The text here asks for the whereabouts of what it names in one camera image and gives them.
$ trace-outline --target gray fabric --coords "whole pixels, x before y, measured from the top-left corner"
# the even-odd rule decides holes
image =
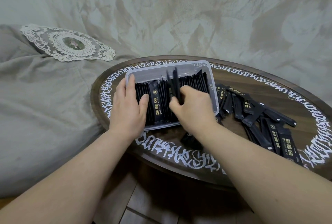
[[[135,58],[59,62],[37,52],[20,27],[0,26],[0,197],[24,192],[103,132],[91,85],[104,70]]]

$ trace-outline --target plastic storage box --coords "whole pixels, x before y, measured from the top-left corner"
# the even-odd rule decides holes
[[[126,83],[128,83],[131,74],[135,75],[135,81],[137,83],[143,83],[150,80],[160,80],[161,78],[167,80],[166,71],[168,71],[170,78],[173,78],[173,69],[175,67],[178,70],[179,77],[183,77],[186,75],[194,75],[198,73],[198,71],[201,69],[203,72],[206,72],[207,84],[210,87],[210,97],[213,106],[213,111],[214,114],[217,115],[219,112],[217,91],[215,89],[215,83],[214,83],[211,66],[208,61],[179,62],[179,63],[171,63],[171,64],[164,64],[159,66],[143,67],[143,68],[129,70],[126,73]],[[179,124],[180,124],[179,122],[175,122],[175,123],[165,123],[160,125],[151,125],[151,126],[146,126],[144,130],[147,131],[147,130],[162,129]]]

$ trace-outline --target gray wall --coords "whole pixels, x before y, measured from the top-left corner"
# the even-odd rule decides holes
[[[219,58],[332,105],[332,0],[0,0],[0,23],[88,33],[137,56]]]

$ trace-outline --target lace doily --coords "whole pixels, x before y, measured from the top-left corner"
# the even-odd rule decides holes
[[[115,51],[89,35],[67,29],[29,24],[21,32],[35,46],[59,61],[111,61]]]

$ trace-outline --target round wooden table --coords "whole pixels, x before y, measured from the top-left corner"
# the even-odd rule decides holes
[[[237,63],[178,55],[151,56],[122,62],[102,73],[93,84],[91,104],[100,123],[108,129],[115,88],[128,70],[191,60],[208,60],[215,83],[249,93],[254,100],[294,119],[297,122],[296,128],[285,127],[292,131],[304,166],[332,179],[332,108],[295,84]],[[248,139],[243,126],[233,115],[227,116],[223,124]],[[132,142],[128,151],[164,172],[186,176],[212,186],[232,187],[225,171],[211,154],[206,150],[190,150],[182,146],[180,139],[184,134],[185,130],[181,126],[144,132],[141,138]]]

